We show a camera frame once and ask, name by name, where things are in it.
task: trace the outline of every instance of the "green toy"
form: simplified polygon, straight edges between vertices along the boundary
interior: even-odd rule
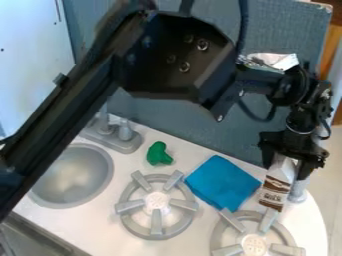
[[[155,166],[159,163],[170,165],[173,162],[173,158],[169,156],[166,152],[166,144],[161,141],[154,143],[147,152],[147,161]]]

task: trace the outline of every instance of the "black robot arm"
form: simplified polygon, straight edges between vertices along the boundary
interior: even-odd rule
[[[119,86],[137,97],[190,100],[217,121],[244,93],[267,95],[274,106],[292,111],[285,131],[261,134],[266,167],[274,152],[303,161],[299,178],[323,166],[328,152],[312,135],[331,113],[328,84],[299,67],[282,72],[236,64],[236,47],[217,28],[183,14],[158,12],[145,2],[119,9],[85,59],[68,75],[59,75],[51,95],[3,141],[0,220]]]

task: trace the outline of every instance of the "blue cloth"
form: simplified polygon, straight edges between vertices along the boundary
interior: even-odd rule
[[[227,159],[213,156],[185,180],[192,192],[218,210],[235,212],[261,183]]]

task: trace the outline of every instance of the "gray cubicle wall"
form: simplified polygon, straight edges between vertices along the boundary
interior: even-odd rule
[[[65,0],[64,5],[76,60],[80,60],[96,36],[96,24],[115,0]],[[156,1],[161,10],[177,11],[180,0]],[[250,0],[250,22],[244,53],[297,53],[314,71],[320,61],[331,9],[292,0]],[[238,0],[196,0],[192,15],[214,23],[227,36],[239,34]],[[260,95],[246,95],[253,111],[267,115],[270,104]],[[208,148],[261,165],[257,147],[259,132],[284,128],[288,109],[278,109],[267,124],[250,120],[234,106],[217,123],[198,106],[183,101],[133,99],[123,90],[112,98],[109,109],[152,128]]]

